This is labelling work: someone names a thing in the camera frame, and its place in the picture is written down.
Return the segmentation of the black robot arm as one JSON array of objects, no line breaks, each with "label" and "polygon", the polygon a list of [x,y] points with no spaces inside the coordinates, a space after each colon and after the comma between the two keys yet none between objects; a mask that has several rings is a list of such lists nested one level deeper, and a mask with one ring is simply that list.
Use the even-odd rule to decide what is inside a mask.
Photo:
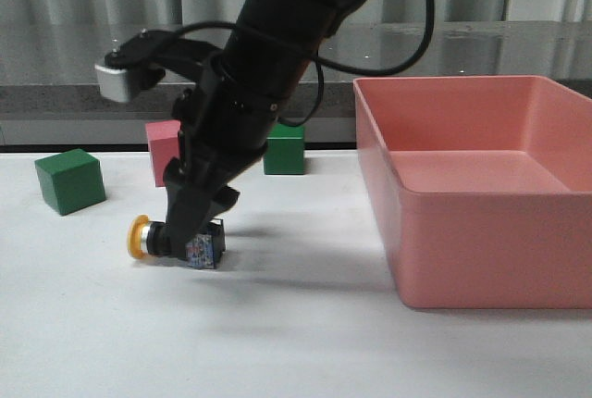
[{"label": "black robot arm", "polygon": [[245,0],[235,29],[179,99],[179,156],[166,167],[164,234],[173,255],[237,193],[229,183],[265,152],[311,54],[366,0]]}]

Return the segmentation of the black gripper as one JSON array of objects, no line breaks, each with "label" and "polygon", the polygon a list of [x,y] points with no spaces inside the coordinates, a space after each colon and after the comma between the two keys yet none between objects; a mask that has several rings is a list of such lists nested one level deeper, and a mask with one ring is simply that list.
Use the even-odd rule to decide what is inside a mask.
[{"label": "black gripper", "polygon": [[237,203],[240,192],[226,184],[263,155],[287,102],[284,95],[258,93],[232,77],[220,53],[203,62],[195,87],[172,108],[180,122],[179,157],[167,164],[164,182],[173,256],[185,259],[186,244]]}]

